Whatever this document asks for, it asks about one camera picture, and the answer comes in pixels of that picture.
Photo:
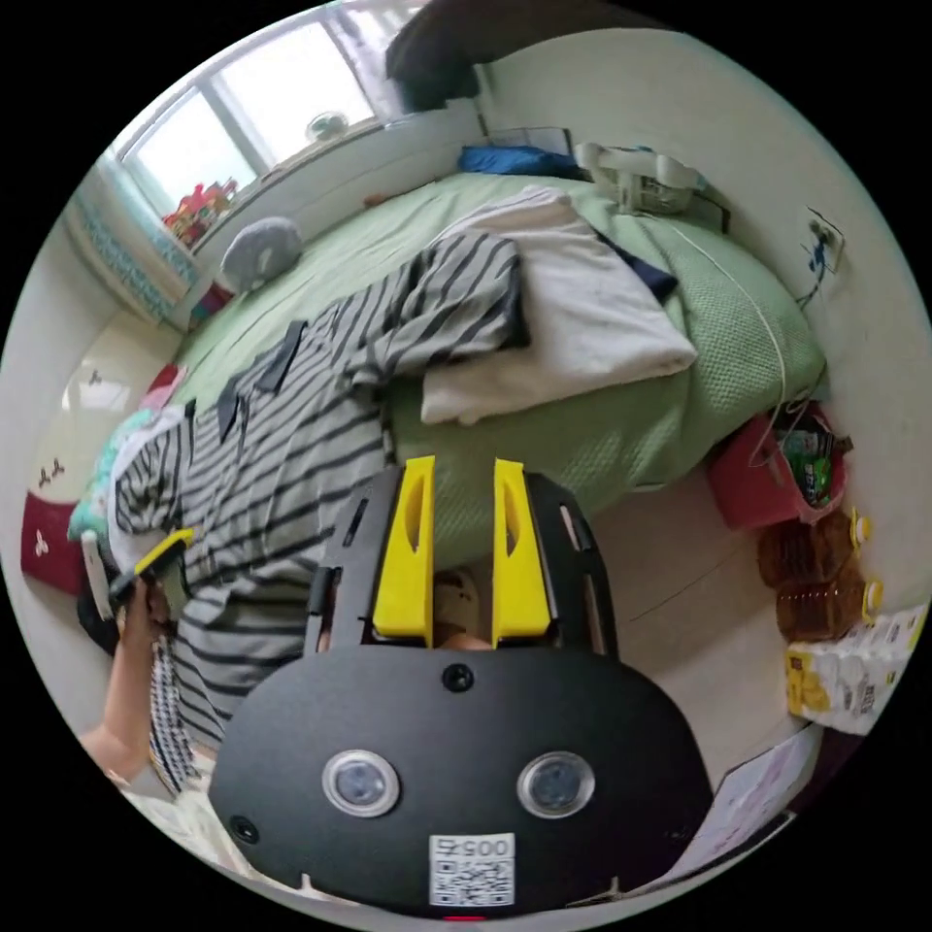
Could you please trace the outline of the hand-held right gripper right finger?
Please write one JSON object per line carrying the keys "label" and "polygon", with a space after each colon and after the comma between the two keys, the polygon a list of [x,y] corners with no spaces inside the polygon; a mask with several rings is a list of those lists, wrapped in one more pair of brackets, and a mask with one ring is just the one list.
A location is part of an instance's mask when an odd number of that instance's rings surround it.
{"label": "hand-held right gripper right finger", "polygon": [[552,626],[541,545],[524,466],[493,469],[493,646],[539,641]]}

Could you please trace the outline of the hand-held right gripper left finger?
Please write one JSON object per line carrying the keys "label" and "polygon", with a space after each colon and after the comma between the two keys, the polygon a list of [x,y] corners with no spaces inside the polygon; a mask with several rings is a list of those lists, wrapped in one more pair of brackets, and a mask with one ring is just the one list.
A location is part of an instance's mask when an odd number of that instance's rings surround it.
{"label": "hand-held right gripper left finger", "polygon": [[406,462],[398,483],[373,609],[380,635],[433,633],[435,457]]}

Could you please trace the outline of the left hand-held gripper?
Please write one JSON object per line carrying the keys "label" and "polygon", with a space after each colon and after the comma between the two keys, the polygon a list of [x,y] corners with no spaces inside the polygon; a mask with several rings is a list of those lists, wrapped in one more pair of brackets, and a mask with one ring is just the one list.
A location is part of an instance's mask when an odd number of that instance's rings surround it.
{"label": "left hand-held gripper", "polygon": [[179,529],[141,558],[134,577],[120,573],[109,561],[84,569],[84,579],[76,599],[78,623],[90,640],[113,657],[123,627],[123,610],[128,603],[133,582],[138,578],[160,583],[170,608],[169,632],[177,628],[177,618],[184,602],[182,586],[183,557],[195,540],[193,529]]}

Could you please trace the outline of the person's left hand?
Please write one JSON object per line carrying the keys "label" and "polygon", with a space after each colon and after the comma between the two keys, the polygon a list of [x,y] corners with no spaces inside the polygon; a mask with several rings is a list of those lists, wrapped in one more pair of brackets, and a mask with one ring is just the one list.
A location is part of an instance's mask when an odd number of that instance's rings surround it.
{"label": "person's left hand", "polygon": [[168,633],[170,625],[170,608],[162,585],[137,578],[123,610],[122,651],[127,656],[141,657]]}

